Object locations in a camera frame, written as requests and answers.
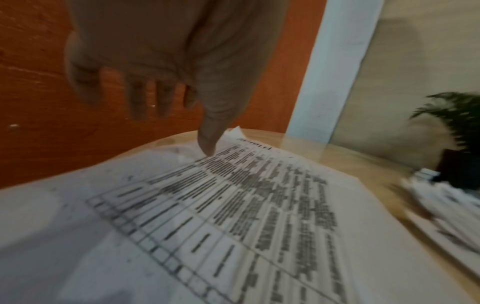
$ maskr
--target hand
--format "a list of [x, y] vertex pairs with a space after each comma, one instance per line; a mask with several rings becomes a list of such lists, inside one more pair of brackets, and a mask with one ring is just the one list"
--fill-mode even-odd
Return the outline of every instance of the hand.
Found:
[[145, 87], [156, 83], [156, 110], [169, 114], [177, 83], [183, 104], [204, 115], [198, 144], [213, 155], [223, 132], [246, 109], [275, 48], [289, 0], [66, 0], [76, 32], [65, 46], [71, 86], [102, 99], [100, 69], [124, 73], [131, 115], [146, 116]]

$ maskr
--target fern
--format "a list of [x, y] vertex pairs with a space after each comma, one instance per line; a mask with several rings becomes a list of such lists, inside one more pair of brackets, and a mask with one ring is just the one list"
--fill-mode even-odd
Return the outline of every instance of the fern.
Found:
[[430, 114], [441, 119], [462, 151], [480, 155], [480, 95], [445, 92], [427, 97], [432, 102], [416, 109], [410, 118]]

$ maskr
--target orange wall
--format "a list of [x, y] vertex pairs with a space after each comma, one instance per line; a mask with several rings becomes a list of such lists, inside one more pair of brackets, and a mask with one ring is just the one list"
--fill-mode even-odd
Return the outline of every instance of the orange wall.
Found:
[[[278, 49], [237, 124], [286, 131], [325, 4], [291, 0]], [[96, 109], [83, 105], [63, 75], [63, 46], [71, 30], [62, 1], [0, 4], [0, 187], [93, 165], [155, 139], [195, 130], [200, 123], [200, 108], [182, 109], [182, 88], [170, 118], [159, 120], [152, 109], [147, 121], [131, 121], [113, 71], [104, 73], [104, 104]]]

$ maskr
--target wooden table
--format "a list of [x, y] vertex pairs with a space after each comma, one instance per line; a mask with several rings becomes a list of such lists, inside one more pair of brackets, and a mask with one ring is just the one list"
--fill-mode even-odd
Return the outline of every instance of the wooden table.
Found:
[[[389, 212], [423, 245], [428, 253], [449, 273], [470, 296], [480, 303], [480, 280], [469, 273], [462, 265], [439, 249], [424, 236], [405, 216], [410, 209], [422, 216], [428, 216], [417, 207], [410, 195], [400, 187], [400, 179], [412, 173], [406, 166], [368, 156], [346, 148], [314, 143], [285, 134], [243, 129], [245, 135], [268, 145], [287, 150], [309, 160], [357, 177], [385, 205]], [[181, 144], [193, 141], [197, 132], [186, 132], [157, 140], [130, 150], [118, 157], [137, 153], [158, 146]]]

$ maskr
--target plant pot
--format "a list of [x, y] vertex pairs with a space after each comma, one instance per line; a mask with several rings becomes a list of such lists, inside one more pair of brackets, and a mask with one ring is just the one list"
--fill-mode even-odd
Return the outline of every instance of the plant pot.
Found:
[[447, 181], [455, 188], [480, 188], [480, 156], [445, 149], [436, 170], [440, 175], [433, 181]]

